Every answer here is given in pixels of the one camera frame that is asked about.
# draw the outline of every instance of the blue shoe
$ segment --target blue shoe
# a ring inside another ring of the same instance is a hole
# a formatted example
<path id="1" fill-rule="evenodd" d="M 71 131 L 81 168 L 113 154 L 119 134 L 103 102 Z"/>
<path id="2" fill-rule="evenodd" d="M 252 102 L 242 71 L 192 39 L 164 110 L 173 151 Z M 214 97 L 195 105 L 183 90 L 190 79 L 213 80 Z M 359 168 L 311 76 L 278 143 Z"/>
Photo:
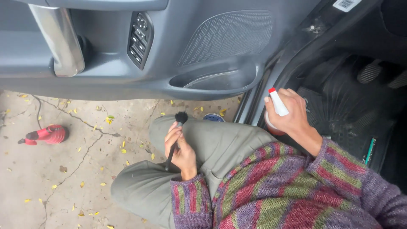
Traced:
<path id="1" fill-rule="evenodd" d="M 215 114 L 215 113 L 206 114 L 202 118 L 202 120 L 209 120 L 209 121 L 214 121 L 214 122 L 226 122 L 222 116 L 220 116 L 219 114 Z"/>

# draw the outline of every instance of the detailing brush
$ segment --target detailing brush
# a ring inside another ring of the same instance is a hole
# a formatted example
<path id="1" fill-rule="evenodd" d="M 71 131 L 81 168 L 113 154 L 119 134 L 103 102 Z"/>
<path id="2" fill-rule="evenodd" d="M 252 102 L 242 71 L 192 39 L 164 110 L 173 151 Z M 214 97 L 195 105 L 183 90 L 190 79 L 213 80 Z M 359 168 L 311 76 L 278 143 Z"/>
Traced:
<path id="1" fill-rule="evenodd" d="M 177 127 L 182 126 L 187 120 L 188 120 L 188 115 L 186 114 L 185 111 L 180 111 L 175 115 L 175 120 L 178 122 Z M 170 164 L 171 164 L 171 160 L 173 159 L 173 155 L 174 155 L 174 150 L 175 150 L 175 145 L 177 144 L 177 142 L 175 142 L 170 149 L 170 154 L 168 154 L 168 159 L 167 159 L 167 163 L 165 163 L 165 170 L 168 171 Z"/>

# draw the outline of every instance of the red steam cleaner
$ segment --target red steam cleaner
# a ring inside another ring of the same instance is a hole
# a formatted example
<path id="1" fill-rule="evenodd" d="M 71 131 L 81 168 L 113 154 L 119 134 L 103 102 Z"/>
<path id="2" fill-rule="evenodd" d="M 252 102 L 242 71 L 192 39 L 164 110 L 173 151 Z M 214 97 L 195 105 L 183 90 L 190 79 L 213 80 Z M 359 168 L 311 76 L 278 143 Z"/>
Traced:
<path id="1" fill-rule="evenodd" d="M 25 139 L 18 141 L 18 144 L 36 145 L 37 141 L 45 141 L 47 144 L 58 144 L 69 137 L 69 131 L 61 125 L 50 125 L 44 129 L 33 131 L 26 135 Z"/>

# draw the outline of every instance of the black cable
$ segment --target black cable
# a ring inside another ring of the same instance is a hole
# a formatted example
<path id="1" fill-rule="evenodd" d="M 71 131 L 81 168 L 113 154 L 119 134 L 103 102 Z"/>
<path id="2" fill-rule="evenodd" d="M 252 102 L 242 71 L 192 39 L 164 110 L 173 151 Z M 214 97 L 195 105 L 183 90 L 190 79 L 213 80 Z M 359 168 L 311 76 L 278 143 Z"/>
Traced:
<path id="1" fill-rule="evenodd" d="M 41 100 L 35 95 L 32 95 L 32 96 L 34 98 L 36 98 L 38 100 L 38 103 L 39 103 L 39 108 L 38 108 L 38 112 L 37 112 L 37 123 L 38 123 L 39 129 L 42 130 L 41 124 L 39 123 L 39 119 L 38 119 L 39 118 L 39 111 L 41 110 Z"/>

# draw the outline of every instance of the knit sweater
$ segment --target knit sweater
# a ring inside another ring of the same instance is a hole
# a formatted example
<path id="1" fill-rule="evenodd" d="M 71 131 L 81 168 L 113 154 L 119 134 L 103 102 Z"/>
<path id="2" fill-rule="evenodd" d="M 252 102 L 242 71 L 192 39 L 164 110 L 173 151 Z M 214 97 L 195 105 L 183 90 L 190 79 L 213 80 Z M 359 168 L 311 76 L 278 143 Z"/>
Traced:
<path id="1" fill-rule="evenodd" d="M 407 228 L 407 197 L 324 139 L 316 158 L 281 142 L 230 171 L 210 201 L 202 174 L 171 181 L 176 229 Z"/>

